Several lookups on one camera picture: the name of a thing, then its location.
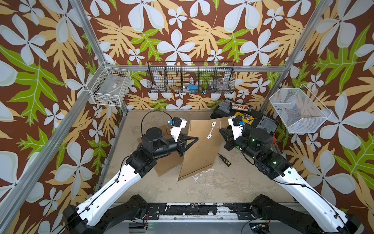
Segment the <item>black yellow toolbox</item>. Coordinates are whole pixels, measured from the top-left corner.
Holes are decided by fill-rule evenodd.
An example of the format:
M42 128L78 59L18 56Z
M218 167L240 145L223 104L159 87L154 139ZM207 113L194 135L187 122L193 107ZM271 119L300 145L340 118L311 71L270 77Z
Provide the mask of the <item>black yellow toolbox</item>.
M276 120L252 109L250 105L225 99L213 109L212 119L240 116L244 121L243 135L248 137L248 148L255 150L271 149L277 144L274 135L278 127Z

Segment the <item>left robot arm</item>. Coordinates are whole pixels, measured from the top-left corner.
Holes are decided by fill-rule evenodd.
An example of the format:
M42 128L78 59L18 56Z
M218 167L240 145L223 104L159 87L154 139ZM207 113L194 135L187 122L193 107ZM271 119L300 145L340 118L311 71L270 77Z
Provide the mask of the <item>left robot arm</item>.
M174 152L184 156L199 138L179 133L177 137L166 139L160 128L153 127L147 130L141 140L109 182L85 202L78 206L70 205L63 211L63 230L70 234L103 234L125 220L141 218L148 204L140 195L132 196L129 201L116 207L112 205L143 178L158 159Z

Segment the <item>blue object in basket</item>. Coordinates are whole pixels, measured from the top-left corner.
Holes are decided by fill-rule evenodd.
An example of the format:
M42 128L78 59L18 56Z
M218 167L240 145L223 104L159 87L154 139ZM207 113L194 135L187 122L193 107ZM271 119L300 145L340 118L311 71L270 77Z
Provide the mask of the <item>blue object in basket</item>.
M190 92L197 92L197 91L198 91L198 86L195 86L195 85L193 85L193 84L190 84L190 85L188 86L188 90L189 90Z

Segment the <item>black yellow screwdriver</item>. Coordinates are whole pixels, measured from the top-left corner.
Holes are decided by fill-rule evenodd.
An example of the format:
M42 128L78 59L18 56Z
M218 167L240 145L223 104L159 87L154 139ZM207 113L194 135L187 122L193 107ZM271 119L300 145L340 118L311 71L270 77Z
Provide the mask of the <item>black yellow screwdriver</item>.
M219 158L221 159L221 161L227 166L227 167L230 167L231 166L231 162L226 158L224 157L222 154L218 154Z

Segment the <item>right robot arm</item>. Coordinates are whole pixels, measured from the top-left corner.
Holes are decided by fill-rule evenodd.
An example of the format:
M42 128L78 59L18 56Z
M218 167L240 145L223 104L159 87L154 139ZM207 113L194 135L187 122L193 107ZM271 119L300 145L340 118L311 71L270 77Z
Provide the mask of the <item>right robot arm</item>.
M278 220L302 234L355 234L361 225L353 214L346 214L309 185L282 155L273 151L273 136L265 129L234 126L220 129L230 151L240 150L254 160L254 166L284 188L307 211L295 211L265 195L252 201L253 215Z

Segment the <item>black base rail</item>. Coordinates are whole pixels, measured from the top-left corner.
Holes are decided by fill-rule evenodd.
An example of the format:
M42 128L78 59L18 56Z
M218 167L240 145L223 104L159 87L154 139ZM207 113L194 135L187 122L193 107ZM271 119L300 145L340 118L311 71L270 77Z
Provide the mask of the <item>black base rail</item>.
M234 215L238 220L265 219L268 215L251 203L148 203L134 219L160 220L161 216L218 217Z

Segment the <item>brown kraft file bag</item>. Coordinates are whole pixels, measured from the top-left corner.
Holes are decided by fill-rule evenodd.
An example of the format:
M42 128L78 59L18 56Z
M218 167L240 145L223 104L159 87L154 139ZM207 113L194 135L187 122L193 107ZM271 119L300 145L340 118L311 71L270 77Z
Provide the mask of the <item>brown kraft file bag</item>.
M183 157L174 152L166 157L160 157L161 147L169 145L174 139L158 127L152 127L141 137L136 149L132 165L135 172L144 177L151 169L161 176L173 167L182 163Z
M192 120L188 135L198 137L185 153L178 181L211 168L224 141L219 130L228 127L228 117L213 120Z

